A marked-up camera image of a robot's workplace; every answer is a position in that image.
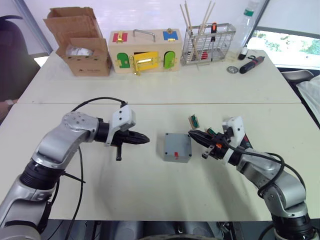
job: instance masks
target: plastic bottle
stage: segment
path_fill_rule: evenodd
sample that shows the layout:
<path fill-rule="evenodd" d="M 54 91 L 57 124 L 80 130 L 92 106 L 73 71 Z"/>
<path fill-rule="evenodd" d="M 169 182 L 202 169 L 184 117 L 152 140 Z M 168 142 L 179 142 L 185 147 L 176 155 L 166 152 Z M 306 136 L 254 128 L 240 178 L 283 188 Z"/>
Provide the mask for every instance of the plastic bottle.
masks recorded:
<path fill-rule="evenodd" d="M 255 19 L 253 19 L 253 15 L 258 5 L 259 0 L 250 0 L 243 15 L 234 23 L 236 32 L 233 36 L 229 51 L 233 52 L 236 56 L 240 54 L 242 48 L 245 46 L 247 38 L 254 27 Z"/>

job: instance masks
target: gray plastic box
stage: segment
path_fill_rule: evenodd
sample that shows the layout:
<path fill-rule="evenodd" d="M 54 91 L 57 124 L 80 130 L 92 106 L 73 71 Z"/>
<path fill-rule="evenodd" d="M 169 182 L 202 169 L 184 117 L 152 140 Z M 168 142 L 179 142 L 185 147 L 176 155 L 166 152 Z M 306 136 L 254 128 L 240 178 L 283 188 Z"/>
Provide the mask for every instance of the gray plastic box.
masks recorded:
<path fill-rule="evenodd" d="M 166 133 L 164 136 L 164 160 L 187 163 L 192 156 L 191 137 L 188 134 Z"/>

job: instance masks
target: green door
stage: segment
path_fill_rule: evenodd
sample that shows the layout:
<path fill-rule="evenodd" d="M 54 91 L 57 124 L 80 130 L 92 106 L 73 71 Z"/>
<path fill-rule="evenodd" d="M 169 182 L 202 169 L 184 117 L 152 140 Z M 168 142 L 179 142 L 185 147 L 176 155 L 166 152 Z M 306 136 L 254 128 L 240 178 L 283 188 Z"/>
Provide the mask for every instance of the green door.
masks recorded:
<path fill-rule="evenodd" d="M 119 64 L 119 68 L 121 68 L 121 69 L 129 69 L 130 68 L 129 57 L 127 54 L 125 54 L 123 52 L 119 52 L 116 55 L 116 59 Z"/>
<path fill-rule="evenodd" d="M 173 68 L 176 61 L 176 54 L 174 51 L 167 51 L 164 54 L 163 67 L 165 69 Z"/>

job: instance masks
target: metal washer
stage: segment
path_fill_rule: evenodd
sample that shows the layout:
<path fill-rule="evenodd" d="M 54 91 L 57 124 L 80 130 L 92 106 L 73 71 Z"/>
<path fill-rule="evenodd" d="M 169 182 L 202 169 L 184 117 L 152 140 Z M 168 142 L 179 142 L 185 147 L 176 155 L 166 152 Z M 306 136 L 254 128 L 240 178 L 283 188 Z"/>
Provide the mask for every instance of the metal washer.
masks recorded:
<path fill-rule="evenodd" d="M 235 66 L 228 66 L 226 70 L 231 74 L 236 74 L 239 71 L 239 69 Z"/>

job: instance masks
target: white cloth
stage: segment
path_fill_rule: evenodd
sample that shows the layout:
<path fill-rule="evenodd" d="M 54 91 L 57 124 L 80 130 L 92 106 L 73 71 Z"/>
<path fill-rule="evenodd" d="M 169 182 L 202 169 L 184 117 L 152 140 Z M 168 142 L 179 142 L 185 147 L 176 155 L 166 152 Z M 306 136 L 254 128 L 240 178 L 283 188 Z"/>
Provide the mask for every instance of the white cloth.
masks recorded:
<path fill-rule="evenodd" d="M 320 123 L 320 75 L 296 85 L 300 94 Z"/>

